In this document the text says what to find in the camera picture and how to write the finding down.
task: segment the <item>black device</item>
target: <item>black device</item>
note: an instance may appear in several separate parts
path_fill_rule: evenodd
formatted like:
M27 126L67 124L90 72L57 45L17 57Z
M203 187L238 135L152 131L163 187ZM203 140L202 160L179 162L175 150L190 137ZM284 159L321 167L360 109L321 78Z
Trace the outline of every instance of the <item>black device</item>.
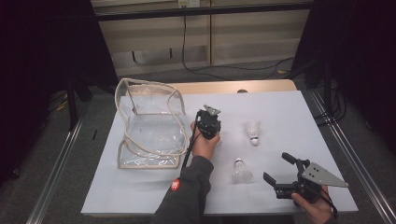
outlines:
M221 121L218 120L218 114L220 113L220 111L209 105L204 105L204 108L206 110L200 109L195 117L195 124L194 128L192 129L190 145L187 148L186 157L184 158L181 170L186 167L192 150L192 146L195 143L195 129L198 128L198 130L201 132L201 135L207 140L215 137L221 129Z
M297 181L291 184L277 184L276 181L265 172L262 178L269 185L274 187L278 199L291 199L292 193L299 193L310 203L315 203L319 199L321 185L303 178L303 173L311 162L309 160L302 161L300 159L295 159L287 152L282 153L282 158L291 164L296 164L298 170Z

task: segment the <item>person's right hand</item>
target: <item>person's right hand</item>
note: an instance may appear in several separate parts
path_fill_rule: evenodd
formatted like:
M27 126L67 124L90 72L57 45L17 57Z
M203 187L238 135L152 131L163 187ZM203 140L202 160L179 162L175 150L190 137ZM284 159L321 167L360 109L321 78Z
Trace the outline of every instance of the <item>person's right hand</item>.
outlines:
M327 186L322 186L322 189L329 192ZM321 192L321 195L329 199L324 192ZM319 199L316 203L309 203L298 193L292 193L291 198L305 210L312 224L323 224L332 217L332 208L322 199Z
M193 130L195 123L191 124L191 129ZM215 147L218 141L220 140L219 132L212 139L207 140L201 134L198 128L195 129L195 143L192 146L192 155L193 156L202 156L207 158L208 160L212 159L213 154L215 153Z

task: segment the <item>white tabletop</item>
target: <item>white tabletop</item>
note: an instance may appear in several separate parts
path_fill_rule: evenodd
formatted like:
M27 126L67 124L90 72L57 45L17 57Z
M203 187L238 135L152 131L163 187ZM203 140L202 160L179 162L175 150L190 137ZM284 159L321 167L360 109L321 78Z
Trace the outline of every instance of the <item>white tabletop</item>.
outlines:
M304 97L299 91L263 93L216 93L183 95L188 119L193 121L204 104L221 110L221 140L212 162L212 189L207 195L207 215L270 215L301 212L292 200L276 198L273 187L262 179L271 175L277 183L296 180L295 165L281 158L282 152L320 164L342 178ZM243 123L261 122L260 143L250 144ZM177 169L118 169L117 152L122 121L115 115L105 149L87 195L82 214L95 217L151 215L158 208ZM234 185L234 159L240 157L253 172L253 182ZM339 212L358 211L348 189L329 187Z

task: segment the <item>red logo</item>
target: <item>red logo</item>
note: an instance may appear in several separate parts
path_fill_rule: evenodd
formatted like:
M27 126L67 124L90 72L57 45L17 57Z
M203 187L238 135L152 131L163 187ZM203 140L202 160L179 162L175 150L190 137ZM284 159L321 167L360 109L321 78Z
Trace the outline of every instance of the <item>red logo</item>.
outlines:
M180 181L179 181L178 179L175 179L175 180L172 182L171 190L172 190L172 191L176 191L176 190L178 190L178 187L180 187Z

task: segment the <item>clear plastic bag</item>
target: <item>clear plastic bag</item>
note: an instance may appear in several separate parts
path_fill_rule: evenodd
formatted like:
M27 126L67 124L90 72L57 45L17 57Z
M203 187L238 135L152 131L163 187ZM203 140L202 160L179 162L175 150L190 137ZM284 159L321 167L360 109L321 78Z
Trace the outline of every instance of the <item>clear plastic bag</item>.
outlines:
M159 82L123 78L115 103L124 123L119 168L177 167L188 146L180 92Z

